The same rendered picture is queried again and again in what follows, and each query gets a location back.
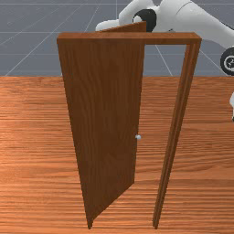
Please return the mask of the brown wooden door leaf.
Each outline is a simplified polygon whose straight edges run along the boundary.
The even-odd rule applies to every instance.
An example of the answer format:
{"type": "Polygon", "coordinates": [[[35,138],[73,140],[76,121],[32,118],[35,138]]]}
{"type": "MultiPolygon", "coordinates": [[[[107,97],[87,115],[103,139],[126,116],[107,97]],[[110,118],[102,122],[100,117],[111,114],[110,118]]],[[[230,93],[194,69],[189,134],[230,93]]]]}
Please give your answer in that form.
{"type": "Polygon", "coordinates": [[[144,46],[58,37],[87,224],[134,183],[144,46]]]}

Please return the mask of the brown wooden door frame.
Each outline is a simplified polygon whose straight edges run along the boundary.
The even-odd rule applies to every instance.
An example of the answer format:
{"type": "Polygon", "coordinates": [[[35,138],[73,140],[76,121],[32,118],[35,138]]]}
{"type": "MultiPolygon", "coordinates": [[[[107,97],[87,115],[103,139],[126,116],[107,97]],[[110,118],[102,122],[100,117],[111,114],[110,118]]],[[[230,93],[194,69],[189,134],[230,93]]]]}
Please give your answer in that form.
{"type": "Polygon", "coordinates": [[[186,103],[190,92],[197,56],[201,39],[194,33],[146,33],[146,32],[94,32],[94,33],[62,33],[61,35],[72,35],[77,40],[88,39],[92,42],[129,42],[143,45],[184,45],[186,53],[181,72],[179,87],[175,100],[175,108],[170,128],[170,133],[165,151],[165,160],[162,170],[160,186],[154,207],[153,222],[159,221],[162,205],[165,199],[165,191],[174,162],[178,137],[180,134],[186,103]]]}

